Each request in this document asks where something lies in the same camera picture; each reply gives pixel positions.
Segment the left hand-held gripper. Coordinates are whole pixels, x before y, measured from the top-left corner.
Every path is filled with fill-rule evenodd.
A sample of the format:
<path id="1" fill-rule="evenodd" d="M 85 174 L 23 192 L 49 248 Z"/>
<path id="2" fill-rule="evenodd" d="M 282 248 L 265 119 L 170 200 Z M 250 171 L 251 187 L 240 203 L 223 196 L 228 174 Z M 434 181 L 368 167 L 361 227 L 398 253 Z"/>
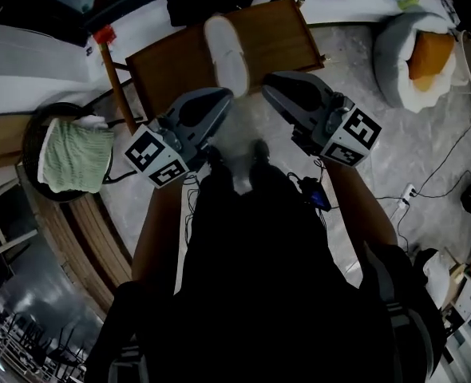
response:
<path id="1" fill-rule="evenodd" d="M 208 142 L 233 105 L 227 88 L 202 88 L 178 97 L 168 111 L 141 125 L 125 145 L 134 171 L 162 188 L 204 165 Z"/>

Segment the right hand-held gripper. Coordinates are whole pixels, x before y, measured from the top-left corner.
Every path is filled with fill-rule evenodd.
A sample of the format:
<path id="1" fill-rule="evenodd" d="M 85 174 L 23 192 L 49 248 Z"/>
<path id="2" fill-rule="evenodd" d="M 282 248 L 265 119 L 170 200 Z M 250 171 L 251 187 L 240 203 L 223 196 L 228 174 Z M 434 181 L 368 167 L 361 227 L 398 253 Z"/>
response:
<path id="1" fill-rule="evenodd" d="M 372 113 L 311 73 L 269 73 L 262 94 L 294 127 L 291 140 L 308 156 L 354 168 L 368 157 L 382 131 Z"/>

